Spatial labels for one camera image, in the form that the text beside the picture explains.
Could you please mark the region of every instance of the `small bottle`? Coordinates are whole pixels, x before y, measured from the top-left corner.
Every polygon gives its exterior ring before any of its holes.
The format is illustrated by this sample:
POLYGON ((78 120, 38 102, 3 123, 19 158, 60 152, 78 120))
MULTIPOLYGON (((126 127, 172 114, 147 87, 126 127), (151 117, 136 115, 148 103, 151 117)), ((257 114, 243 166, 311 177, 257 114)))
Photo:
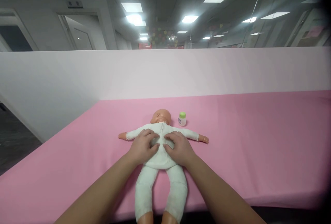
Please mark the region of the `small bottle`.
POLYGON ((185 112, 179 113, 178 123, 180 126, 186 125, 186 113, 185 112))

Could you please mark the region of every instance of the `doorway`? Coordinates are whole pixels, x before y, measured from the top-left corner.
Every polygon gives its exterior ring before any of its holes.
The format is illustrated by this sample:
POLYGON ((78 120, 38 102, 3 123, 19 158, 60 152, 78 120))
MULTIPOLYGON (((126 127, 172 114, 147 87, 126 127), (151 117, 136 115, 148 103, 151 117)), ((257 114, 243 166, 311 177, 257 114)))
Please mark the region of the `doorway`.
POLYGON ((59 14, 63 30, 73 50, 106 50, 96 14, 59 14))

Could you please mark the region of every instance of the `green bottle cap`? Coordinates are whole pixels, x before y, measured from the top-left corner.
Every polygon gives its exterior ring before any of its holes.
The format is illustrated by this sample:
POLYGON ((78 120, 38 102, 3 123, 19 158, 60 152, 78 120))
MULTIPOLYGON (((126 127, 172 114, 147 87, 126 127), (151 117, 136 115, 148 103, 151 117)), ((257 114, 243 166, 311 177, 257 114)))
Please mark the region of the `green bottle cap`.
POLYGON ((182 119, 186 118, 186 113, 185 112, 180 112, 179 113, 179 118, 182 118, 182 119))

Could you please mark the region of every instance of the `white partition wall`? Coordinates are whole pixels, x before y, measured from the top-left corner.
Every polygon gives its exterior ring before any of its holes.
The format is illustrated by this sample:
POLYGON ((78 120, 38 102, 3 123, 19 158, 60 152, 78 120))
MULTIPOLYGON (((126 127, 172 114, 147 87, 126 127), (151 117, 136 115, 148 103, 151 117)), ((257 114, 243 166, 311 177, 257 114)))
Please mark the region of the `white partition wall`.
POLYGON ((98 100, 330 90, 330 49, 0 53, 0 101, 42 142, 98 100))

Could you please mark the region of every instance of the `doll arm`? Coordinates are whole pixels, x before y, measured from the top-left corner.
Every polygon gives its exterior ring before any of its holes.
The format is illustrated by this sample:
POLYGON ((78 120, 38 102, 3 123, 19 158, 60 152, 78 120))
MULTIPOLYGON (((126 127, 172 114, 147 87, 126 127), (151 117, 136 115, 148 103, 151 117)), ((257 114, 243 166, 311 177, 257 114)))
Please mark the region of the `doll arm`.
POLYGON ((195 140, 195 141, 201 141, 206 144, 209 143, 209 139, 206 136, 193 132, 189 129, 179 129, 179 128, 174 128, 174 129, 177 132, 181 132, 186 138, 189 138, 189 139, 195 140))
POLYGON ((140 134, 140 132, 143 129, 147 129, 148 127, 149 127, 149 124, 146 124, 146 125, 142 126, 141 128, 138 128, 136 130, 130 131, 128 133, 120 133, 118 135, 118 138, 119 139, 122 139, 122 140, 133 140, 134 138, 136 138, 138 136, 138 134, 140 134))

